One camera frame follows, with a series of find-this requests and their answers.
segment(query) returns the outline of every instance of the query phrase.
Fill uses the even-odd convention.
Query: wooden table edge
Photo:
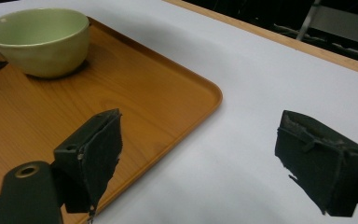
[[[330,63],[335,63],[338,64],[340,66],[349,68],[353,71],[358,72],[358,61],[336,54],[334,52],[325,50],[325,49],[320,49],[317,47],[314,47],[312,45],[309,45],[307,43],[292,39],[290,37],[284,36],[284,35],[279,35],[276,33],[273,33],[269,30],[254,26],[250,23],[244,22],[244,21],[239,21],[237,19],[231,18],[229,16],[211,11],[210,9],[206,9],[204,7],[199,7],[193,4],[190,4],[188,2],[182,1],[182,0],[163,0],[167,3],[171,3],[173,5],[197,12],[201,15],[210,17],[212,19],[215,19],[217,21],[221,21],[224,22],[226,24],[235,26],[239,29],[242,29],[244,31],[253,33],[255,35],[259,35],[261,37],[264,37],[266,39],[272,40],[274,42],[283,44],[289,48],[292,49],[296,49],[296,50],[300,50],[304,53],[308,53],[309,55],[318,57],[320,59],[326,60]]]

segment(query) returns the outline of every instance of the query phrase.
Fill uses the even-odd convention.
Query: white tablecloth
[[[95,223],[358,223],[323,216],[274,156],[282,111],[358,143],[358,73],[161,0],[21,0],[69,7],[210,79],[219,109]]]

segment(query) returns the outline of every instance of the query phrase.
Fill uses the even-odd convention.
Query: ceramic bowl
[[[65,8],[35,8],[0,17],[0,54],[36,77],[73,72],[86,59],[89,19]]]

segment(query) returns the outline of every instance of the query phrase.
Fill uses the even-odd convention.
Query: screw hole
[[[39,171],[39,167],[37,165],[28,165],[21,167],[15,174],[17,178],[25,178],[31,175],[36,174]]]
[[[73,144],[73,145],[69,145],[68,147],[66,147],[66,150],[74,150],[77,148],[77,145]]]

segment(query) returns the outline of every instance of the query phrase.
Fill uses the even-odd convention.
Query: bowl
[[[87,57],[89,19],[66,8],[34,8],[0,17],[0,54],[36,77],[70,74]]]

